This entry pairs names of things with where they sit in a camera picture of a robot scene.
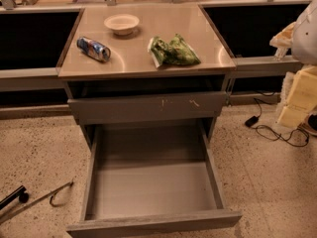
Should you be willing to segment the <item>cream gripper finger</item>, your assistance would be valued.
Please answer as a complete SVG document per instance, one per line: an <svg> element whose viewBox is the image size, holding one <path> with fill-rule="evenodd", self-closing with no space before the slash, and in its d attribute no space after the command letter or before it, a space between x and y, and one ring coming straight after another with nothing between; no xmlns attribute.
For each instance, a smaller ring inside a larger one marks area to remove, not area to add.
<svg viewBox="0 0 317 238"><path fill-rule="evenodd" d="M297 128L317 107L317 66L305 66L299 70L282 99L282 109L277 123Z"/></svg>
<svg viewBox="0 0 317 238"><path fill-rule="evenodd" d="M281 32L271 38L269 44L275 48L290 48L295 23L290 23Z"/></svg>

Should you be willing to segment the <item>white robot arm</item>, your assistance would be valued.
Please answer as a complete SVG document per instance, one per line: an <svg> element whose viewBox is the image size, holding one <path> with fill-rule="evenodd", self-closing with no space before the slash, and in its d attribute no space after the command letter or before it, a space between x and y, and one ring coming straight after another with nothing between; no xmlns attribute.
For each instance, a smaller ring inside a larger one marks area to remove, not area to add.
<svg viewBox="0 0 317 238"><path fill-rule="evenodd" d="M289 24L269 44L278 49L291 49L292 57L303 64L293 77L277 123L298 127L317 107L317 0L313 0L297 20Z"/></svg>

